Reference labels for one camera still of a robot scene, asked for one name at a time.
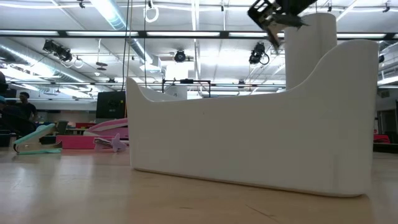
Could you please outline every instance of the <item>teal object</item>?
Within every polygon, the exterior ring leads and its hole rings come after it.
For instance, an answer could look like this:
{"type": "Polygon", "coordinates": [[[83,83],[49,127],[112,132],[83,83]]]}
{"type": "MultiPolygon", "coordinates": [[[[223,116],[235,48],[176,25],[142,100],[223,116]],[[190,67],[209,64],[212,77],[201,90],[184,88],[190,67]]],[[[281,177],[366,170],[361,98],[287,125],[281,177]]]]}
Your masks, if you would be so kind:
{"type": "Polygon", "coordinates": [[[46,145],[39,143],[41,137],[51,134],[56,130],[55,124],[41,125],[33,133],[16,140],[14,142],[14,150],[19,155],[61,153],[62,142],[46,145]]]}
{"type": "Polygon", "coordinates": [[[18,155],[33,155],[33,154],[45,154],[45,153],[61,153],[62,148],[53,150],[39,150],[39,151],[29,151],[29,152],[18,152],[18,155]]]}

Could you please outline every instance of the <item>stage light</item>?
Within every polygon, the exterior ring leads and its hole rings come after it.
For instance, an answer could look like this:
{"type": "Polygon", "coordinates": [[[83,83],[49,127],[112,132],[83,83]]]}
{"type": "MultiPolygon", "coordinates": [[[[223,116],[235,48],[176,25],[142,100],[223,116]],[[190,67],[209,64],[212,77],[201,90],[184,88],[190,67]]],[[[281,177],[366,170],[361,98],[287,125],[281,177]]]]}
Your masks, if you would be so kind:
{"type": "Polygon", "coordinates": [[[251,65],[255,65],[258,63],[261,63],[261,59],[263,56],[267,56],[266,54],[266,48],[264,46],[264,43],[257,43],[256,46],[254,47],[254,50],[252,50],[251,55],[249,57],[249,63],[251,65]]]}
{"type": "Polygon", "coordinates": [[[178,50],[177,53],[174,55],[174,60],[176,62],[184,62],[187,56],[185,55],[183,50],[178,50]]]}

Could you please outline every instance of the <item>robotic arm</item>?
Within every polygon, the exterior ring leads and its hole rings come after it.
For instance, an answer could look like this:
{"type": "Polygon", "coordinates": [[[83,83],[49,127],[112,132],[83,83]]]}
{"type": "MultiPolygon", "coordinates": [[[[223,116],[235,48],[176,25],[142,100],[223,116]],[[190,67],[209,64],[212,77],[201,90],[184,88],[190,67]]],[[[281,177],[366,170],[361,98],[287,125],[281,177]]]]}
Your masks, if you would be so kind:
{"type": "Polygon", "coordinates": [[[268,33],[269,41],[277,50],[280,46],[278,32],[286,27],[307,26],[298,16],[317,0],[257,0],[248,10],[249,17],[268,33]]]}

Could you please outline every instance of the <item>pink object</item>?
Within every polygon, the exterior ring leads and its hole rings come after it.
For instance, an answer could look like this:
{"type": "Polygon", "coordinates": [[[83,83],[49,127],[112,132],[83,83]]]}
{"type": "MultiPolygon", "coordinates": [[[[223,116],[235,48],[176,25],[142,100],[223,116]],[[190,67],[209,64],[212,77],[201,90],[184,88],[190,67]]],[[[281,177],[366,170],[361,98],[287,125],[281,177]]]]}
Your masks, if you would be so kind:
{"type": "MultiPolygon", "coordinates": [[[[57,136],[57,142],[62,141],[64,149],[94,149],[94,139],[99,136],[57,136]]],[[[114,136],[101,136],[106,140],[112,140],[114,136]]]]}
{"type": "Polygon", "coordinates": [[[105,121],[97,124],[84,132],[85,136],[116,136],[120,134],[121,139],[129,138],[127,118],[113,121],[105,121]]]}
{"type": "Polygon", "coordinates": [[[117,134],[114,138],[112,138],[111,141],[106,140],[104,138],[95,138],[94,143],[95,143],[94,150],[96,152],[109,148],[111,148],[113,152],[125,151],[127,149],[127,145],[120,141],[119,134],[117,134]]]}
{"type": "Polygon", "coordinates": [[[95,126],[95,123],[76,123],[76,128],[91,128],[95,126]]]}

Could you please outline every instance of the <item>pink mat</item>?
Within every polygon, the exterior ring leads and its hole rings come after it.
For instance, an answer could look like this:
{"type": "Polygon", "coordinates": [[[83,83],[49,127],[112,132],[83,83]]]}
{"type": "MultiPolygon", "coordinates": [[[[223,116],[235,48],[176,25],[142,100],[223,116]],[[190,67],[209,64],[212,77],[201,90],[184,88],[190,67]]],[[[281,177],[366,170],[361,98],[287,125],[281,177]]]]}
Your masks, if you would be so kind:
{"type": "Polygon", "coordinates": [[[112,140],[114,136],[57,136],[57,142],[62,141],[63,149],[94,149],[94,138],[112,140]]]}

